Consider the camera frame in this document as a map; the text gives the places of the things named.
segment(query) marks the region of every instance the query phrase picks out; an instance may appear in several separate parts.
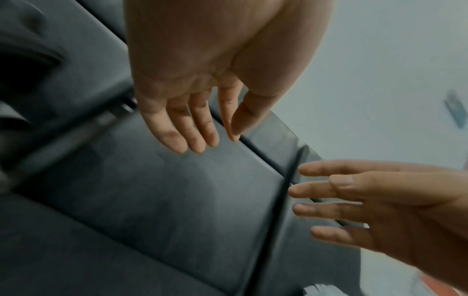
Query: wall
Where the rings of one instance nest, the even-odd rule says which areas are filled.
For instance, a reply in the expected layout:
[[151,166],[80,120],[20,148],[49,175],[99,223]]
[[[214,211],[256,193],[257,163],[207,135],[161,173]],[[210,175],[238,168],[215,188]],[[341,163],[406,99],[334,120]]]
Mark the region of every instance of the wall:
[[462,168],[468,126],[443,104],[450,89],[468,108],[468,1],[341,0],[273,111],[325,159]]

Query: open hand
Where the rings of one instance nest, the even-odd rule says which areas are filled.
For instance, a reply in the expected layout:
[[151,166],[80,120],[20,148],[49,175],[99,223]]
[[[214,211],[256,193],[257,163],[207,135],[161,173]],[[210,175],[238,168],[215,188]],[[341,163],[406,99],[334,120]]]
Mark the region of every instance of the open hand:
[[[258,124],[309,64],[334,0],[126,0],[136,98],[154,136],[203,152],[219,135],[207,99],[218,87],[231,140]],[[238,107],[245,85],[249,92]]]
[[385,253],[468,291],[467,172],[359,160],[312,162],[301,165],[299,172],[330,179],[292,186],[292,197],[362,204],[296,204],[296,215],[369,225],[312,227],[315,238]]

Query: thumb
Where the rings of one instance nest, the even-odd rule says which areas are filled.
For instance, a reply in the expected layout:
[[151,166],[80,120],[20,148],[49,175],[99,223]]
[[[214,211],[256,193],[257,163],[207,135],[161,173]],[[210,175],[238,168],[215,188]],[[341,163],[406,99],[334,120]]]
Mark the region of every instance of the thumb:
[[235,136],[239,136],[247,130],[258,125],[270,113],[274,104],[281,96],[264,97],[254,94],[252,91],[244,97],[244,101],[234,112],[231,122],[231,130]]
[[429,206],[467,194],[463,172],[365,172],[332,175],[330,184],[343,197],[360,197],[410,206]]

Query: black leather surface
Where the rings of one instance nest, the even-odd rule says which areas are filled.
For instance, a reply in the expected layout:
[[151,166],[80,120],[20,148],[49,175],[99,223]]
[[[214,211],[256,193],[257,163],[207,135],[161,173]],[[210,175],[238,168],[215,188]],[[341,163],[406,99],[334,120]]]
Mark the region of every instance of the black leather surface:
[[114,34],[125,40],[123,0],[77,0],[105,24]]
[[25,97],[7,102],[33,125],[99,106],[116,85],[132,87],[127,48],[75,0],[31,0],[47,17],[44,38],[63,47],[66,62]]
[[133,114],[17,191],[232,295],[283,177],[216,126],[218,148],[178,156]]
[[[239,103],[246,93],[247,90],[243,89]],[[210,109],[213,117],[222,122],[215,88],[210,98]],[[257,127],[246,132],[241,141],[283,176],[300,148],[297,136],[273,112]]]
[[2,196],[0,295],[223,294],[55,210]]
[[362,296],[361,251],[313,240],[312,226],[339,225],[334,221],[296,217],[291,210],[296,202],[288,200],[282,227],[255,295],[300,296],[304,287],[327,284],[348,296]]

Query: finger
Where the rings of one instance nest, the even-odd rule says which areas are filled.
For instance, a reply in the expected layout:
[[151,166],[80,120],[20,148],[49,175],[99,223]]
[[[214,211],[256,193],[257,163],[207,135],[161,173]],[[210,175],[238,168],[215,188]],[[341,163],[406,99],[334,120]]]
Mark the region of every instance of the finger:
[[305,163],[299,166],[298,172],[303,176],[318,177],[335,174],[349,175],[359,174],[368,171],[382,172],[441,172],[451,169],[423,165],[416,163],[404,163],[393,161],[372,161],[372,160],[325,160]]
[[219,87],[218,88],[218,105],[223,120],[224,128],[228,134],[229,139],[233,142],[239,141],[240,136],[233,134],[231,123],[234,112],[238,107],[239,94],[244,85],[238,80],[235,86],[232,87]]
[[271,108],[273,108],[273,105],[280,98],[281,96],[258,96],[248,91],[244,97],[244,101],[233,115],[231,124],[232,133],[234,135],[241,135],[259,124],[270,113]]
[[187,141],[190,149],[196,153],[205,151],[206,142],[196,129],[194,121],[187,108],[189,95],[183,95],[178,98],[169,99],[167,102],[167,114],[172,120],[174,127]]
[[191,94],[189,109],[195,126],[198,128],[198,131],[201,133],[206,143],[211,147],[216,147],[219,144],[219,134],[213,123],[213,118],[211,117],[207,102],[210,95],[211,90]]
[[332,219],[366,223],[365,211],[361,205],[350,203],[295,204],[292,211],[300,217]]
[[379,252],[368,228],[314,226],[311,233],[321,241]]
[[463,172],[366,172],[357,175],[331,175],[330,184],[341,197],[394,204],[429,206],[460,198],[465,194]]
[[293,185],[288,194],[294,198],[337,198],[338,193],[328,181],[305,182]]
[[166,112],[165,99],[147,99],[138,90],[135,91],[141,116],[151,133],[163,145],[176,153],[187,151],[187,141],[173,127]]

